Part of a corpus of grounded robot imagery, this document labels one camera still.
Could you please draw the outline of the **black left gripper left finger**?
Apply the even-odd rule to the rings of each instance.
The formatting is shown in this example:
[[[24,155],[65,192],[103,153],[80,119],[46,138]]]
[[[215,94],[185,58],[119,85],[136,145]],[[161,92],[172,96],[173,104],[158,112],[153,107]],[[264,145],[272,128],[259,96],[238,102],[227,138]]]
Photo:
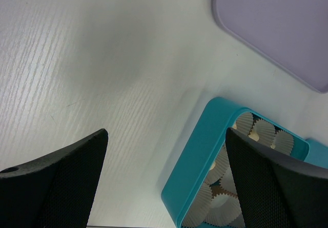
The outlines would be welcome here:
[[[1,171],[1,227],[86,227],[108,145],[91,135]]]

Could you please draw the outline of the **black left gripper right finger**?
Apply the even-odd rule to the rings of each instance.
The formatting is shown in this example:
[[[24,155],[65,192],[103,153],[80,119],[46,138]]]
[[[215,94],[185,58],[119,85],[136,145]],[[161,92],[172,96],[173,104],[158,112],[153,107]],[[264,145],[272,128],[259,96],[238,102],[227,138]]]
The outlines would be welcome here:
[[[327,169],[225,134],[246,227],[327,227]]]

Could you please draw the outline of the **white square chocolate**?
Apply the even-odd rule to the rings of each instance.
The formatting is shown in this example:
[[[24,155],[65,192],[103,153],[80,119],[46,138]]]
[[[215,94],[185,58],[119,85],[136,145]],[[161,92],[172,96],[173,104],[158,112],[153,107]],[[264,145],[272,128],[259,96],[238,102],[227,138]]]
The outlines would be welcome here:
[[[253,139],[254,141],[258,141],[259,140],[259,135],[257,134],[257,132],[250,132],[250,134],[248,135],[249,138]]]

